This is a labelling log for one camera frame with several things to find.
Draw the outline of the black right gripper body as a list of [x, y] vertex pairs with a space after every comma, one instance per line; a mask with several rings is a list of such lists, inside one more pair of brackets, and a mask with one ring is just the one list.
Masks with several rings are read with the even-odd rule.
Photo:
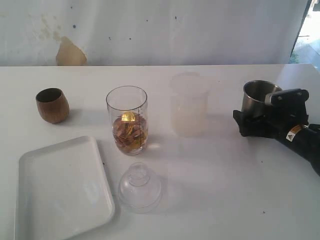
[[294, 141], [295, 137], [308, 124], [306, 101], [308, 97], [264, 98], [265, 114], [261, 121], [259, 136], [263, 138]]

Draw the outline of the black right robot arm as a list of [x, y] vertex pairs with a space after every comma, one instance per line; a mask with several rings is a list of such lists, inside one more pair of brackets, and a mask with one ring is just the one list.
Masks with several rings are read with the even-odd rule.
[[243, 137], [275, 139], [307, 160], [320, 173], [320, 125], [309, 124], [306, 101], [309, 92], [296, 88], [269, 93], [265, 96], [262, 116], [249, 116], [234, 110]]

